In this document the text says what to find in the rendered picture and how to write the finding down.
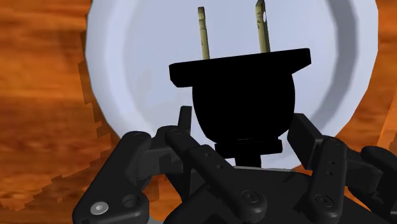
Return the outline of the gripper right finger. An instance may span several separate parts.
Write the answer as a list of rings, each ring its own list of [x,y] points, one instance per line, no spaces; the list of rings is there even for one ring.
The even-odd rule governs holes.
[[[312,224],[342,224],[344,190],[372,213],[397,224],[397,156],[378,146],[350,149],[323,135],[301,113],[293,116],[288,142],[303,167],[312,171],[302,211]]]

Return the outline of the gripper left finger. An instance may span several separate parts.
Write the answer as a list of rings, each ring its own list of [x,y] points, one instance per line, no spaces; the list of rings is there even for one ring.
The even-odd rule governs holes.
[[[195,169],[233,214],[246,224],[264,219],[267,199],[248,183],[237,181],[237,171],[208,145],[200,145],[186,129],[192,109],[181,109],[178,126],[169,126],[165,142]],[[136,185],[139,157],[150,148],[146,132],[126,133],[116,145],[72,213],[73,224],[148,224],[149,202]]]

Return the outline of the black electric plug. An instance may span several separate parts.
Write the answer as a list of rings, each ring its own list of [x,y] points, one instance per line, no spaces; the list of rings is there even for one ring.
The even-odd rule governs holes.
[[[248,167],[260,167],[262,155],[282,152],[279,136],[289,129],[295,109],[293,73],[311,63],[308,48],[271,51],[264,0],[255,10],[260,53],[212,59],[201,6],[203,59],[169,66],[176,87],[192,88],[198,123],[215,150]]]

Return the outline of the white round plate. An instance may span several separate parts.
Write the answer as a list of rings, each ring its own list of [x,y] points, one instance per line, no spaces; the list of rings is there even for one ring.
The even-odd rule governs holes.
[[[204,7],[212,58],[257,53],[257,0],[93,0],[85,57],[106,121],[122,136],[154,134],[192,104],[169,65],[200,60],[198,7]],[[265,0],[270,48],[309,48],[311,65],[294,74],[296,106],[337,135],[363,98],[378,52],[375,0]]]

